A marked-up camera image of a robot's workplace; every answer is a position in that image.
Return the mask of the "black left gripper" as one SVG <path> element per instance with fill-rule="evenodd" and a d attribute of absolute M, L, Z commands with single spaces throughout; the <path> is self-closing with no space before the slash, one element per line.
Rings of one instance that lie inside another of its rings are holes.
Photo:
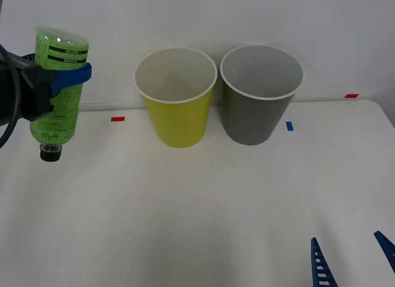
<path fill-rule="evenodd" d="M 27 54 L 23 59 L 27 64 L 34 64 L 35 54 Z M 62 90 L 83 84 L 92 76 L 90 63 L 76 70 L 45 70 L 39 65 L 30 65 L 17 71 L 22 90 L 21 118 L 30 122 L 50 114 L 54 110 L 51 99 Z"/>

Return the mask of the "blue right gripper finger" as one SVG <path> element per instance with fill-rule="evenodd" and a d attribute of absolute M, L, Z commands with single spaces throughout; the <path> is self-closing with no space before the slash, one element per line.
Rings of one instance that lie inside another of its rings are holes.
<path fill-rule="evenodd" d="M 335 278 L 323 256 L 317 239 L 312 238 L 310 245 L 313 287 L 337 287 Z"/>
<path fill-rule="evenodd" d="M 394 244 L 380 231 L 374 232 L 374 236 L 378 241 L 387 259 L 394 258 Z"/>

